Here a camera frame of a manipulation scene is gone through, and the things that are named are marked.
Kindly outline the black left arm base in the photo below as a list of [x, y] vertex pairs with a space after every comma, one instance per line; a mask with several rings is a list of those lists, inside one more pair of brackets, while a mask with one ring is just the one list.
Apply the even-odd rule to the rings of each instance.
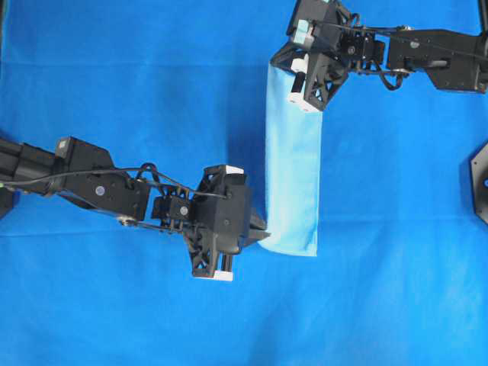
[[10, 213], [18, 203], [19, 194], [7, 188], [0, 189], [0, 219]]

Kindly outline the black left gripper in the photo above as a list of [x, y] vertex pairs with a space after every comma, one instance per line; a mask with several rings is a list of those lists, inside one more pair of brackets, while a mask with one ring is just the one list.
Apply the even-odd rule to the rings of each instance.
[[220, 270], [221, 252], [267, 239], [267, 223], [250, 204], [244, 170], [231, 165], [207, 167], [191, 199], [191, 231], [185, 237], [191, 274], [217, 281], [233, 280]]

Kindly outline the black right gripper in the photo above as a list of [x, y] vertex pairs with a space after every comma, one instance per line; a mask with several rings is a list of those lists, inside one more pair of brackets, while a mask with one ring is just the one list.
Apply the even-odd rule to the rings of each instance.
[[348, 67], [339, 59], [324, 53], [310, 55], [293, 42], [286, 42], [270, 64], [295, 75], [287, 100], [306, 113], [323, 112], [348, 78]]

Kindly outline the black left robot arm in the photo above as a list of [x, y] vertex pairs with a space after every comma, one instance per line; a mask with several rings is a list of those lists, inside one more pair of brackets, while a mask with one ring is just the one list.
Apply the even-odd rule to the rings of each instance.
[[1, 141], [2, 216], [12, 210], [18, 191], [58, 195], [123, 226], [180, 234], [196, 278], [231, 281], [233, 257], [270, 236], [252, 207], [241, 168], [207, 167], [193, 190], [151, 162], [120, 169], [106, 149], [72, 136], [61, 139], [54, 152]]

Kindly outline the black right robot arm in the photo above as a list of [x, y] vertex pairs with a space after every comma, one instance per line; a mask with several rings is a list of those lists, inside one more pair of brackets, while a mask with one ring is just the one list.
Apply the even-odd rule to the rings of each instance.
[[357, 14], [299, 19], [271, 59], [295, 77], [290, 102], [306, 112], [324, 111], [352, 72], [376, 75], [390, 91], [410, 74], [424, 72], [438, 90], [486, 93], [486, 32], [366, 27], [357, 19]]

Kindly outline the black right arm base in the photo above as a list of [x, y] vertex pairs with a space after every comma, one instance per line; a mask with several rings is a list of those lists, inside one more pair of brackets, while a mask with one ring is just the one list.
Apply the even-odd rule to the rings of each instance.
[[487, 142], [469, 158], [470, 184], [474, 213], [487, 225]]

